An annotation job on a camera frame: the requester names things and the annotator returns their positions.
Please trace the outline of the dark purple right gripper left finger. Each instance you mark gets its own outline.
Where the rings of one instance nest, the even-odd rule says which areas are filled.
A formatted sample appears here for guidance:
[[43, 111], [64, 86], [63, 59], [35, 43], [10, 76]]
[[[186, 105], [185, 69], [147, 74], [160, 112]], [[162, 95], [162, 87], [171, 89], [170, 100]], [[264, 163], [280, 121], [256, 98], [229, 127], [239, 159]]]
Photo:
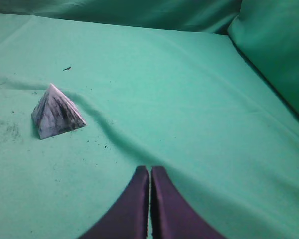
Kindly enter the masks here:
[[148, 234], [150, 177], [138, 166], [128, 185], [108, 211], [81, 239], [145, 239]]

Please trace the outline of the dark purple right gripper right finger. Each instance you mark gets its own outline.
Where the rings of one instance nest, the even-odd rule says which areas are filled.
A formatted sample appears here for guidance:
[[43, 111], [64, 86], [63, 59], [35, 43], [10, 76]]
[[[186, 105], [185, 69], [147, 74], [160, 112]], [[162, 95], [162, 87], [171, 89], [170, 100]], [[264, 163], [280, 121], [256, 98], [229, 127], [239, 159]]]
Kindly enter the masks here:
[[166, 169], [151, 170], [151, 225], [154, 239], [223, 239], [183, 198]]

